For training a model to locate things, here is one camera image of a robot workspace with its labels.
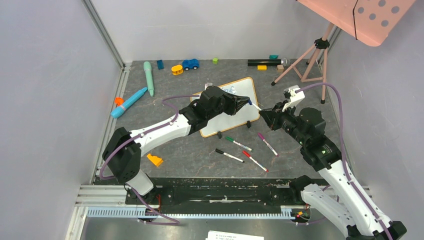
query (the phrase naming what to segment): green marker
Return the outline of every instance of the green marker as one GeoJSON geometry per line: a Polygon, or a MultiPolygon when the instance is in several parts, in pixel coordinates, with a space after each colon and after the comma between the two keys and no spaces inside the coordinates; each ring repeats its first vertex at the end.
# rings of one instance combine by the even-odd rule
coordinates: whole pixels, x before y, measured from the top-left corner
{"type": "Polygon", "coordinates": [[[234,139],[232,139],[231,137],[229,137],[229,136],[226,136],[225,137],[228,141],[230,141],[230,142],[232,142],[232,143],[235,143],[235,144],[237,144],[237,145],[239,145],[240,147],[242,147],[242,148],[244,148],[244,149],[246,149],[247,151],[252,151],[252,149],[250,148],[250,147],[248,147],[248,146],[245,146],[245,145],[243,145],[243,144],[241,144],[241,143],[239,143],[239,142],[236,142],[236,141],[234,141],[234,139]]]}
{"type": "Polygon", "coordinates": [[[153,86],[152,65],[150,62],[145,61],[143,64],[143,69],[146,73],[147,90],[150,93],[150,96],[153,97],[153,94],[155,94],[155,87],[153,86]]]}

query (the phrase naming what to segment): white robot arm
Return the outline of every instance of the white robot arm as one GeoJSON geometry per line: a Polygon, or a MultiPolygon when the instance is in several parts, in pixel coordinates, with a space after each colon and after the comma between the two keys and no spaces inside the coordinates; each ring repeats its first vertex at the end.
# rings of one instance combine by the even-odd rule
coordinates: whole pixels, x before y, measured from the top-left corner
{"type": "Polygon", "coordinates": [[[126,183],[140,195],[146,195],[154,185],[140,169],[141,156],[170,140],[199,131],[219,114],[235,115],[247,103],[250,103],[249,97],[237,96],[211,85],[199,99],[179,110],[174,117],[137,130],[116,129],[102,154],[105,162],[100,179],[116,178],[118,183],[126,183]],[[113,176],[103,176],[106,167],[113,176]]]}
{"type": "Polygon", "coordinates": [[[283,129],[302,145],[300,152],[303,158],[333,187],[345,206],[326,195],[307,176],[290,183],[290,188],[297,194],[297,201],[314,206],[346,239],[389,239],[382,224],[386,226],[392,239],[399,239],[406,233],[405,226],[400,221],[392,221],[376,206],[349,167],[345,172],[341,152],[324,135],[326,123],[321,112],[307,107],[300,111],[299,116],[294,115],[296,105],[305,98],[303,91],[299,90],[297,85],[285,89],[284,102],[259,113],[271,130],[283,129]],[[369,206],[377,213],[378,218],[369,206]]]}

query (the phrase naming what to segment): teal toy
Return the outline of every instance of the teal toy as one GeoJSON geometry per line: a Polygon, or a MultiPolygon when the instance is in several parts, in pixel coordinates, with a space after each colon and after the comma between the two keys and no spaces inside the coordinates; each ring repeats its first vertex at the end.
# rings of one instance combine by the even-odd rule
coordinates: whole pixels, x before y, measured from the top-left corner
{"type": "Polygon", "coordinates": [[[155,94],[155,87],[153,86],[152,65],[150,62],[145,61],[143,64],[143,69],[146,73],[147,90],[150,93],[150,96],[153,97],[155,94]]]}

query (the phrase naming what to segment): black base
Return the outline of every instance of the black base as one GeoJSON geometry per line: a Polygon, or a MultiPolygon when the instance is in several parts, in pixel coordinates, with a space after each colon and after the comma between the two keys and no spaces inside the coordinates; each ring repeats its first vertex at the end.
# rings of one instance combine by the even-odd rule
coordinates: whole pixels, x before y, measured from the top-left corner
{"type": "MultiPolygon", "coordinates": [[[[387,228],[388,232],[391,235],[393,240],[400,239],[403,235],[407,233],[407,228],[401,221],[390,222],[390,227],[387,228]]],[[[387,240],[386,232],[373,232],[374,236],[363,236],[358,231],[357,226],[347,226],[348,237],[346,240],[387,240]]]]}
{"type": "MultiPolygon", "coordinates": [[[[159,204],[164,214],[277,214],[282,205],[304,206],[295,202],[286,186],[292,178],[170,178],[152,177],[155,187],[143,196],[148,204],[159,204]],[[243,200],[243,202],[210,203],[210,200],[243,200]]],[[[325,186],[323,179],[313,179],[325,186]]],[[[141,205],[132,190],[125,204],[141,205]]]]}

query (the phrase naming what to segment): blue toy car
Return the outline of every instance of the blue toy car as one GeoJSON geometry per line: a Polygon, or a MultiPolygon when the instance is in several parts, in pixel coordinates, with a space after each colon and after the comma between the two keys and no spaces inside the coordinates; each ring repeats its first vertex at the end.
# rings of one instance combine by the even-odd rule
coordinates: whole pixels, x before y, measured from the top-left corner
{"type": "Polygon", "coordinates": [[[191,60],[184,60],[182,61],[182,68],[185,71],[188,71],[190,69],[198,69],[199,68],[199,60],[196,58],[193,58],[191,60]]]}

